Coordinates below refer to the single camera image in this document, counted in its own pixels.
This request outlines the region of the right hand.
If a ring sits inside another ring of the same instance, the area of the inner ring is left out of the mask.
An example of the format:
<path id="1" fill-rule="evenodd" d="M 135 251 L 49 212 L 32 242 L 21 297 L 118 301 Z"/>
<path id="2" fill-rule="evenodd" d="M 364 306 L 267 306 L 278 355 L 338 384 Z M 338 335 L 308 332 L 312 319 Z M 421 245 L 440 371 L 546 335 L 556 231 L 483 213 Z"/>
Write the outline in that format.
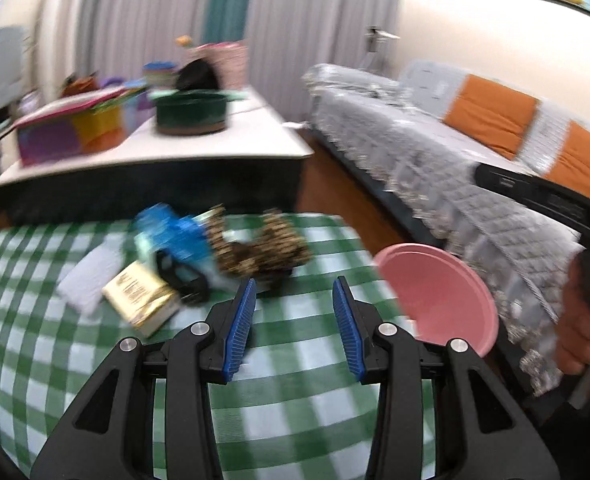
<path id="1" fill-rule="evenodd" d="M 590 305 L 580 289 L 580 255 L 568 268 L 568 279 L 562 288 L 563 312 L 557 324 L 556 359 L 565 375 L 580 375 L 590 365 Z"/>

